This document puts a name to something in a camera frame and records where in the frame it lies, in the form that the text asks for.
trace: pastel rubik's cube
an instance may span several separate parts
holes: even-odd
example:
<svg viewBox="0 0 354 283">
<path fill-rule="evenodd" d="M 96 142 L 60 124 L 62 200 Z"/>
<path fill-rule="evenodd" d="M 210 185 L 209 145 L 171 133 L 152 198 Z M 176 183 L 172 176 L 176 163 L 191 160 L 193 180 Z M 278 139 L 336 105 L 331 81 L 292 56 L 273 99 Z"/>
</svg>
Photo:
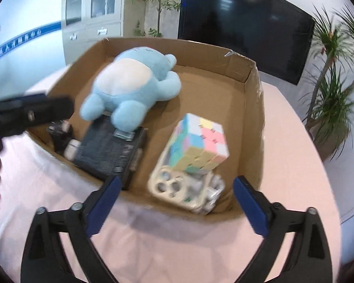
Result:
<svg viewBox="0 0 354 283">
<path fill-rule="evenodd" d="M 223 127 L 188 113 L 177 126 L 169 166 L 193 174 L 213 170 L 228 156 Z"/>
</svg>

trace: table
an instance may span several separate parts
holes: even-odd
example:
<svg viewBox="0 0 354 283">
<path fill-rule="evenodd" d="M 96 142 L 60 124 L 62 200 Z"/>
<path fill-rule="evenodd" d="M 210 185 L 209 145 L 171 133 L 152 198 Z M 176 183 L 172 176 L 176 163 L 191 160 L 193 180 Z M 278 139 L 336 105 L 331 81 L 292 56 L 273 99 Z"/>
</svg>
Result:
<svg viewBox="0 0 354 283">
<path fill-rule="evenodd" d="M 67 70 L 30 91 L 50 89 Z M 340 219 L 329 180 L 298 116 L 277 88 L 263 83 L 265 101 L 264 176 L 260 190 L 287 209 L 318 209 L 337 276 Z M 67 209 L 96 189 L 36 145 L 26 134 L 5 139 L 1 155 L 0 263 L 15 282 L 35 210 Z M 75 275 L 85 280 L 67 235 L 62 235 Z M 277 276 L 293 235 L 287 235 L 268 280 Z M 261 243 L 245 216 L 203 224 L 172 218 L 121 198 L 93 243 L 121 283 L 233 283 Z"/>
</svg>

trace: black product box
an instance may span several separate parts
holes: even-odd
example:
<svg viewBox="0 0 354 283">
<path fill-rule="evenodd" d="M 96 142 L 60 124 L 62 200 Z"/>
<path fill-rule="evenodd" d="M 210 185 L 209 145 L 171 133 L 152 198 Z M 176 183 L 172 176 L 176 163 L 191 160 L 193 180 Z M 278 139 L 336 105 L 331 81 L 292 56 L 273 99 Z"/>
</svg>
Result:
<svg viewBox="0 0 354 283">
<path fill-rule="evenodd" d="M 122 189 L 128 190 L 143 155 L 147 129 L 139 127 L 127 140 L 117 134 L 110 117 L 96 119 L 82 139 L 73 163 L 103 181 L 120 177 Z"/>
</svg>

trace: black tv screen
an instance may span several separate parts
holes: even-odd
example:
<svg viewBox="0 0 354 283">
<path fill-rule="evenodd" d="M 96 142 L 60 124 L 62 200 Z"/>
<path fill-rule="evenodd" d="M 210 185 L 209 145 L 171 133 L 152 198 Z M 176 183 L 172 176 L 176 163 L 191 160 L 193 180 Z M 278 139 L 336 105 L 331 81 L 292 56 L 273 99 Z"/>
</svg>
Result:
<svg viewBox="0 0 354 283">
<path fill-rule="evenodd" d="M 297 84 L 313 27 L 312 16 L 286 0 L 182 0 L 178 38 L 232 49 Z"/>
</svg>

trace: plush toy white belly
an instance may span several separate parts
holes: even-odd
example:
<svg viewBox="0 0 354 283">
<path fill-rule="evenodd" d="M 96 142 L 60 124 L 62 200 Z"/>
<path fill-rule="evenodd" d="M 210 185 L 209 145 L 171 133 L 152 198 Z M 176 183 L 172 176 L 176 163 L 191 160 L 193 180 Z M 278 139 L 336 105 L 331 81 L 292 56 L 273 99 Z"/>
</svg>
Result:
<svg viewBox="0 0 354 283">
<path fill-rule="evenodd" d="M 143 63 L 132 58 L 123 58 L 107 65 L 97 75 L 94 85 L 101 92 L 117 96 L 138 90 L 151 76 L 151 69 Z"/>
</svg>

